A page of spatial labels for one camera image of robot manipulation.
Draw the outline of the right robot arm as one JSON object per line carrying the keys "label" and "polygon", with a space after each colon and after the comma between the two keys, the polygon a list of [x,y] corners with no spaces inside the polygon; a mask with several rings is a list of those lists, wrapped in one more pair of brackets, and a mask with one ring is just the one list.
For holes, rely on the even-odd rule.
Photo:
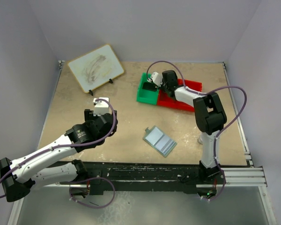
{"label": "right robot arm", "polygon": [[194,108],[197,128],[201,131],[203,146],[199,162],[199,179],[210,183],[221,172],[218,159],[219,133],[227,122],[227,116],[217,93],[195,91],[178,83],[176,72],[162,72],[162,90],[172,99]]}

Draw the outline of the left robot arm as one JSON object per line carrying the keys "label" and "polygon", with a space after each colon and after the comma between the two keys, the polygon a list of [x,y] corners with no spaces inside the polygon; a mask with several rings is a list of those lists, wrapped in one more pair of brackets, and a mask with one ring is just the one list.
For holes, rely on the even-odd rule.
{"label": "left robot arm", "polygon": [[57,140],[19,159],[0,160],[0,186],[7,202],[17,201],[36,187],[56,182],[82,184],[88,171],[81,160],[62,166],[53,164],[85,149],[102,145],[117,131],[117,111],[96,116],[92,110],[84,111],[85,121],[67,130]]}

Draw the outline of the teal leather card holder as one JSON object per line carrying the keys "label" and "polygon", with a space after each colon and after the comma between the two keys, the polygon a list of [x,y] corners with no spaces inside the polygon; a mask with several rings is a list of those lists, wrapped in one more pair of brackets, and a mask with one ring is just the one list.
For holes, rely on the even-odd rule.
{"label": "teal leather card holder", "polygon": [[176,147],[177,142],[166,135],[160,128],[153,126],[145,129],[143,140],[163,157],[167,157]]}

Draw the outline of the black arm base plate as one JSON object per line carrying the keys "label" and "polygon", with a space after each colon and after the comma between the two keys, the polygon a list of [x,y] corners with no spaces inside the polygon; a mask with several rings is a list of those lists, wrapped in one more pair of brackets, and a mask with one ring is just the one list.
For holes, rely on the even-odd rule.
{"label": "black arm base plate", "polygon": [[102,195],[105,191],[134,192],[183,192],[197,194],[209,191],[216,194],[216,188],[226,182],[223,171],[213,179],[201,180],[199,164],[144,164],[144,163],[103,163],[70,162],[79,175],[76,180],[90,182],[90,195]]}

